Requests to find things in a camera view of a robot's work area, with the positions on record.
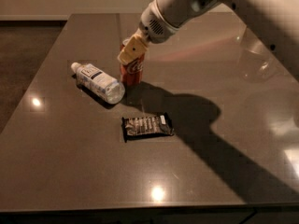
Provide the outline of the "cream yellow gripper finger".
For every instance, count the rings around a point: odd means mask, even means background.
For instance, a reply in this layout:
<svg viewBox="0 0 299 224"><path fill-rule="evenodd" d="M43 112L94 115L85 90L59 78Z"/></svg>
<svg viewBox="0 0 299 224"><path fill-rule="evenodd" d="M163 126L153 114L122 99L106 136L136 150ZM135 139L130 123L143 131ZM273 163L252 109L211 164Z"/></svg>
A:
<svg viewBox="0 0 299 224"><path fill-rule="evenodd" d="M149 48L149 43L140 35L132 35L118 56L120 63L127 65L143 55Z"/></svg>

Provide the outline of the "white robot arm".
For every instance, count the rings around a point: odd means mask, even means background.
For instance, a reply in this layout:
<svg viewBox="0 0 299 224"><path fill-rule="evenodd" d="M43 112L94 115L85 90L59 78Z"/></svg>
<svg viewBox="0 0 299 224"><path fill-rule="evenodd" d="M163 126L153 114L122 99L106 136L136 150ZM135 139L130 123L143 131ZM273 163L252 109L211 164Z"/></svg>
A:
<svg viewBox="0 0 299 224"><path fill-rule="evenodd" d="M163 43L219 4L230 8L293 77L299 76L299 0L153 0L118 60L124 65L134 61L150 43Z"/></svg>

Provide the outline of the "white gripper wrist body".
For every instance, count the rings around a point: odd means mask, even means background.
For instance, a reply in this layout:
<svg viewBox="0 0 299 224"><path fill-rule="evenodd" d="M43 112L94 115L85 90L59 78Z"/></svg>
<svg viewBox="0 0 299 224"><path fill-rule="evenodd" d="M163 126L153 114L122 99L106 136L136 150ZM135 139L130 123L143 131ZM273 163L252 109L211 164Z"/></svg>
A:
<svg viewBox="0 0 299 224"><path fill-rule="evenodd" d="M148 43L160 44L178 31L170 24L158 7L158 0L153 0L143 11L136 33Z"/></svg>

